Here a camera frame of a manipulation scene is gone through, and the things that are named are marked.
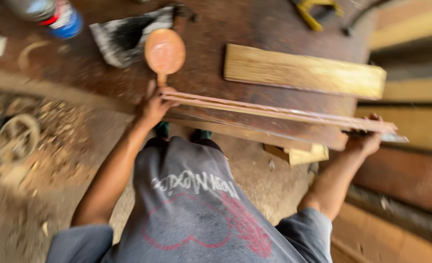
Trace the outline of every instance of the wooden paddle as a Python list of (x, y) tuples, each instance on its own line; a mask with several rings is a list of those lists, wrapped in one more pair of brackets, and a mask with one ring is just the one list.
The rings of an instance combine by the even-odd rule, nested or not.
[(157, 73), (158, 87), (166, 87), (167, 75), (175, 73), (184, 64), (185, 45), (172, 29), (156, 29), (146, 40), (144, 56), (149, 67)]

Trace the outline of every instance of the person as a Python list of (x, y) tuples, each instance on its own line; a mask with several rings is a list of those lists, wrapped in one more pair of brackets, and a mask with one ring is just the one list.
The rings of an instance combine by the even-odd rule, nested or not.
[[(301, 200), (298, 212), (273, 226), (237, 187), (209, 133), (198, 132), (194, 142), (181, 137), (167, 141), (166, 125), (160, 121), (176, 104), (161, 99), (154, 81), (148, 91), (142, 114), (98, 170), (71, 228), (53, 237), (48, 263), (332, 262), (331, 221), (354, 174), (378, 150), (378, 133), (349, 138), (346, 149)], [(158, 138), (139, 152), (153, 127)], [(120, 242), (112, 245), (108, 222), (133, 167), (135, 205)]]

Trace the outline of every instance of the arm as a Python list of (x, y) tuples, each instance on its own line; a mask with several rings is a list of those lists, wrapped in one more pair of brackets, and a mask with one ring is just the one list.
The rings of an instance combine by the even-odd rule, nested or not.
[(134, 159), (148, 132), (164, 117), (175, 102), (163, 101), (161, 89), (150, 81), (139, 115), (125, 130), (117, 145), (100, 166), (79, 202), (71, 226), (107, 224), (131, 175)]
[[(370, 119), (383, 121), (375, 113)], [(370, 132), (364, 137), (350, 137), (346, 148), (320, 174), (297, 210), (313, 207), (333, 221), (339, 213), (346, 198), (347, 189), (359, 167), (365, 159), (380, 147), (380, 134)]]

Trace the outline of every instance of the gray t-shirt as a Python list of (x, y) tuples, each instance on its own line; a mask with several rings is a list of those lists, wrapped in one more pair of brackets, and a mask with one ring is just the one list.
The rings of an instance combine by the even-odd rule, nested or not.
[(48, 263), (330, 263), (331, 222), (313, 208), (274, 227), (233, 181), (222, 152), (173, 137), (142, 150), (136, 202), (121, 240), (109, 225), (83, 225), (52, 239)]

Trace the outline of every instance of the wooden workbench surface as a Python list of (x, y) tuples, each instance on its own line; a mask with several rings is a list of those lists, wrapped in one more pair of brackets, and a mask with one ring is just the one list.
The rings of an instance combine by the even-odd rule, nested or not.
[[(8, 37), (0, 69), (21, 73), (32, 79), (76, 87), (109, 98), (136, 103), (146, 83), (154, 76), (144, 58), (126, 69), (106, 64), (87, 25), (122, 19), (153, 11), (164, 1), (139, 5), (131, 0), (72, 0), (84, 17), (80, 35), (58, 40), (35, 23), (21, 21), (0, 6), (0, 34)], [(346, 16), (331, 19), (324, 32), (313, 32), (301, 21), (288, 0), (186, 0), (201, 15), (198, 23), (188, 22), (183, 33), (186, 61), (168, 84), (180, 92), (276, 107), (352, 116), (353, 98), (225, 81), (222, 78), (227, 43), (247, 45), (268, 51), (303, 54), (364, 63), (368, 58), (367, 37), (373, 18), (364, 19), (353, 38), (340, 32), (357, 8), (339, 0)], [(43, 44), (26, 52), (33, 43)], [(300, 123), (242, 113), (191, 106), (179, 106), (169, 117), (213, 121), (243, 126), (286, 138), (300, 138), (340, 149), (346, 137), (332, 126)]]

